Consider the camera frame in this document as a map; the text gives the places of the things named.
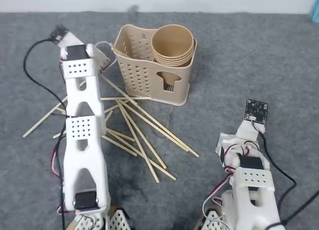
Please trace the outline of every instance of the white wall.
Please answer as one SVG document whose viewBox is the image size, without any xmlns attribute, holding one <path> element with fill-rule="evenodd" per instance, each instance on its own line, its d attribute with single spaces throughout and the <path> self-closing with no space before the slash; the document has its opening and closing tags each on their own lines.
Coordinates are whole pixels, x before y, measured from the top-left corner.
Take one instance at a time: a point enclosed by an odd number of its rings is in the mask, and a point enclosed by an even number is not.
<svg viewBox="0 0 319 230">
<path fill-rule="evenodd" d="M 133 5 L 141 12 L 308 13 L 315 0 L 0 0 L 0 11 L 114 11 Z"/>
</svg>

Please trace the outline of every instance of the gray carpet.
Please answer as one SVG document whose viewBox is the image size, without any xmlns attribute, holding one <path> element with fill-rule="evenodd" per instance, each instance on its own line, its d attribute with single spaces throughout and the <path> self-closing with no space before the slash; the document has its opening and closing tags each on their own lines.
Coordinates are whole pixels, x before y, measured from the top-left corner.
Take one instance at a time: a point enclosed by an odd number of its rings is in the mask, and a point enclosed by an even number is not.
<svg viewBox="0 0 319 230">
<path fill-rule="evenodd" d="M 141 158 L 106 141 L 112 203 L 122 205 L 138 230 L 190 230 L 201 204 L 225 176 L 214 153 L 220 132 L 235 133 L 247 98 L 269 103 L 266 138 L 275 161 L 298 182 L 283 205 L 284 217 L 319 188 L 319 26 L 306 15 L 203 13 L 26 13 L 0 14 L 0 229 L 61 228 L 58 180 L 50 157 L 63 118 L 51 116 L 28 138 L 22 135 L 56 103 L 22 72 L 28 47 L 63 23 L 82 41 L 115 41 L 122 25 L 187 26 L 198 40 L 187 103 L 174 107 L 140 101 L 200 157 L 172 144 L 138 119 L 139 126 L 177 177 L 159 174 L 156 184 Z M 60 97 L 65 87 L 58 70 L 59 49 L 43 44 L 28 61 L 30 73 Z M 124 88 L 116 64 L 106 74 Z M 102 96 L 118 95 L 101 82 Z M 105 102 L 105 107 L 113 105 Z M 129 133 L 120 113 L 110 127 Z M 61 158 L 65 142 L 61 146 Z M 279 197 L 290 182 L 272 168 Z M 290 230 L 315 230 L 319 199 L 292 220 Z"/>
</svg>

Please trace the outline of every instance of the beige plastic basket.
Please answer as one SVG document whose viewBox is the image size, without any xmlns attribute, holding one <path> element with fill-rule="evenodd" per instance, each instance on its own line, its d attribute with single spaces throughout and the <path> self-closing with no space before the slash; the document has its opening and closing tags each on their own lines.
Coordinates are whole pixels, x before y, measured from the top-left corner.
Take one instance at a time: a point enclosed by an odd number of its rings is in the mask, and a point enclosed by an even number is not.
<svg viewBox="0 0 319 230">
<path fill-rule="evenodd" d="M 164 66 L 153 61 L 151 39 L 156 30 L 127 24 L 119 32 L 114 51 L 126 91 L 130 96 L 152 97 L 154 101 L 182 106 L 187 100 L 197 41 L 194 39 L 194 53 L 188 64 L 182 67 Z M 167 73 L 177 75 L 176 81 L 166 83 L 163 76 Z"/>
</svg>

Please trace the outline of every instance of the robotic arm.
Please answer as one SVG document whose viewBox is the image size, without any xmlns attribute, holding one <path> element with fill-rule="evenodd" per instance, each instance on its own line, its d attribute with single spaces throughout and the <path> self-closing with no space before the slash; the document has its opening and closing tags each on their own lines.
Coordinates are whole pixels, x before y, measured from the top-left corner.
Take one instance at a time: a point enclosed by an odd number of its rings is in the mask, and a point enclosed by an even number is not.
<svg viewBox="0 0 319 230">
<path fill-rule="evenodd" d="M 232 174 L 232 190 L 221 196 L 224 222 L 230 230 L 264 230 L 280 222 L 269 161 L 259 151 L 258 131 L 265 131 L 268 105 L 247 100 L 245 117 L 236 134 L 221 133 L 216 153 Z M 276 226 L 273 230 L 284 230 Z"/>
<path fill-rule="evenodd" d="M 101 149 L 100 136 L 105 134 L 105 124 L 98 75 L 110 59 L 93 44 L 82 43 L 63 26 L 57 26 L 50 38 L 56 40 L 55 44 L 61 48 L 60 61 L 68 95 L 67 144 L 63 162 L 65 208 L 91 219 L 91 229 L 109 229 L 107 213 L 111 197 Z M 83 81 L 86 82 L 86 88 L 81 90 L 80 83 Z M 94 115 L 79 117 L 82 103 L 87 103 Z M 83 140 L 87 141 L 84 150 L 80 148 L 80 141 Z M 91 174 L 95 189 L 77 190 L 82 169 L 87 169 Z"/>
</svg>

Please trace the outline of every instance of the circuit board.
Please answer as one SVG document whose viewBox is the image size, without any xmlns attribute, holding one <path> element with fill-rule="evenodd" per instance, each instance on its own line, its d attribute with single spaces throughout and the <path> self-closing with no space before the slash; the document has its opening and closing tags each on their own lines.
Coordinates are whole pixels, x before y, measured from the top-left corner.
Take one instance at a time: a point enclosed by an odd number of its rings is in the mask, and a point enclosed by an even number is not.
<svg viewBox="0 0 319 230">
<path fill-rule="evenodd" d="M 265 124 L 267 113 L 268 103 L 247 99 L 244 120 Z"/>
</svg>

